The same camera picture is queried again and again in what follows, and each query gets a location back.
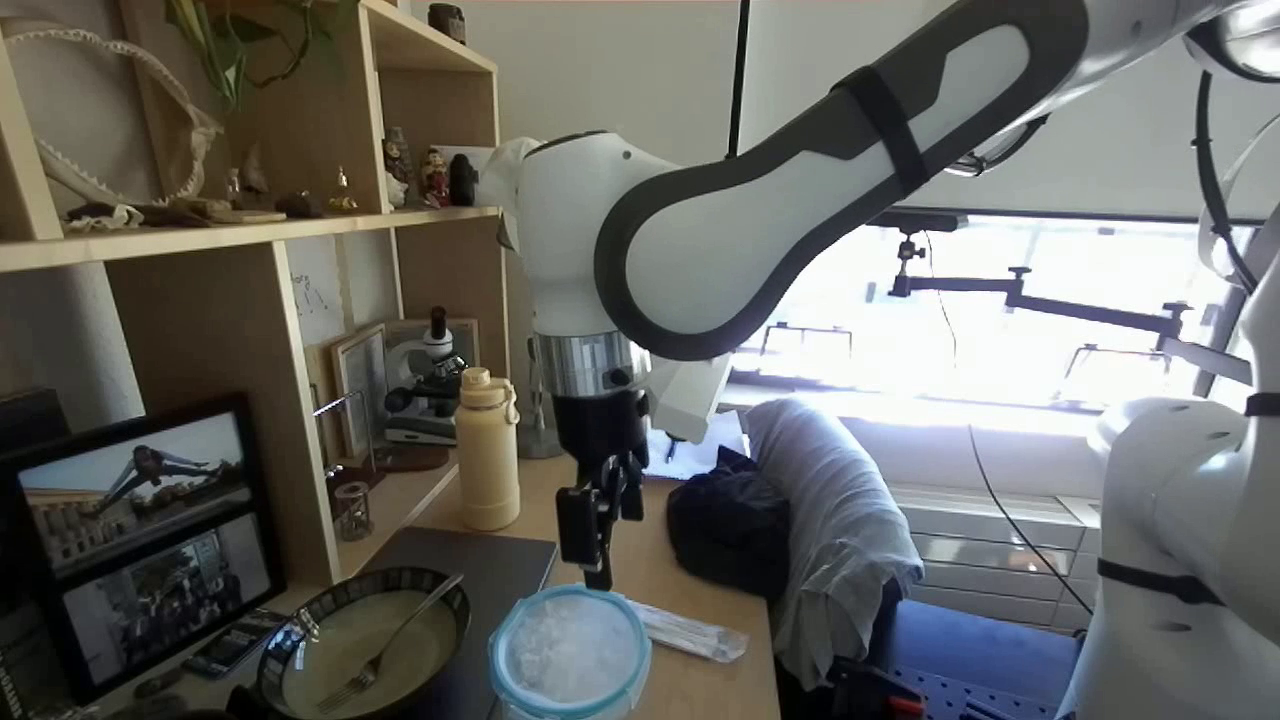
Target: white towel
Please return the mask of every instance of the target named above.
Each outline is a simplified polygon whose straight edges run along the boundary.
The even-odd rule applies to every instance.
[[[778,660],[802,689],[819,689],[837,654],[874,646],[886,585],[920,580],[925,565],[876,460],[837,415],[774,398],[746,413],[746,433],[763,480],[793,503]]]

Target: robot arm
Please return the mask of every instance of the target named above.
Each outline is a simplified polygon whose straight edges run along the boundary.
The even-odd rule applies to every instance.
[[[641,520],[643,415],[697,420],[740,348],[830,244],[948,162],[1078,98],[1229,0],[957,0],[746,156],[677,168],[612,131],[521,156],[510,224],[533,289],[560,444],[560,556],[607,589],[607,527]],[[650,397],[643,355],[685,362]]]

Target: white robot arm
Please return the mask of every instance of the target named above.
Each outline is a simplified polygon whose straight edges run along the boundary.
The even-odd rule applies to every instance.
[[[615,131],[530,149],[510,219],[533,284],[533,331],[556,397],[560,444],[580,460],[575,488],[556,496],[560,556],[583,565],[594,589],[607,589],[607,527],[615,516],[641,520],[643,413],[650,404],[663,408],[643,386],[641,348],[659,361],[717,361],[740,348],[812,256],[914,195],[966,152],[1049,115],[1180,34],[1198,56],[1260,79],[1276,62],[1276,42],[1253,42],[1239,32],[1276,22],[1276,0],[957,0],[746,156],[677,168]],[[1234,605],[1243,628],[1264,630],[1267,645],[1280,640],[1280,551],[1260,551],[1267,520],[1280,516],[1280,355],[1267,348],[1280,323],[1276,305],[1280,281],[1267,272],[1249,317],[1249,341],[1260,353],[1253,362],[1256,408],[1267,413],[1239,426],[1215,426],[1224,433],[1215,444],[1229,444],[1234,433],[1243,435],[1234,460],[1215,457],[1215,462],[1239,467],[1234,491],[1203,503],[1215,507],[1215,533],[1172,533],[1170,545],[1170,565],[1202,577],[1220,599],[1215,608]],[[724,362],[711,380],[670,386],[677,398],[709,404],[720,385]],[[1198,476],[1180,491],[1212,496],[1215,488]],[[1170,503],[1150,496],[1139,511],[1161,516],[1139,527],[1161,549],[1155,524],[1202,527],[1190,516],[1180,524]],[[1113,717],[1116,709],[1089,702],[1097,675],[1089,678],[1089,665],[1080,672],[1071,702],[1084,697],[1084,717]]]

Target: wooden shelf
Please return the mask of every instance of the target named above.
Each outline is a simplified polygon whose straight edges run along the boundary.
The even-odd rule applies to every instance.
[[[468,42],[457,42],[451,34],[436,32],[434,22],[393,7],[386,0],[369,0],[363,11],[369,11],[375,67],[479,70],[479,74],[496,70]]]
[[[335,539],[335,580],[358,577],[403,524],[414,524],[457,476],[457,460],[436,472],[393,472],[369,491],[374,533]]]
[[[386,228],[429,228],[457,219],[496,219],[499,209],[426,209],[387,214],[329,214],[329,219],[286,219],[286,224],[214,224],[214,228],[163,228],[163,230],[105,230],[67,240],[19,240],[0,244],[0,272],[67,267],[67,264],[108,264],[141,256],[181,256],[310,234],[353,234]]]

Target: table surface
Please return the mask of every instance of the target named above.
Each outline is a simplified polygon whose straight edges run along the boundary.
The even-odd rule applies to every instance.
[[[521,516],[496,535],[556,539],[556,488],[574,485],[574,460],[526,460],[521,462]],[[460,480],[451,480],[439,500],[417,520],[422,527],[460,527],[457,500]],[[612,527],[612,589],[747,634],[747,654],[738,665],[711,665],[677,646],[653,646],[653,675],[637,720],[682,720],[682,717],[746,717],[778,720],[778,678],[774,678],[774,630],[759,596],[732,590],[690,577],[663,533],[670,491],[682,485],[643,480],[643,520],[621,520]],[[575,565],[552,558],[548,585],[580,585]]]

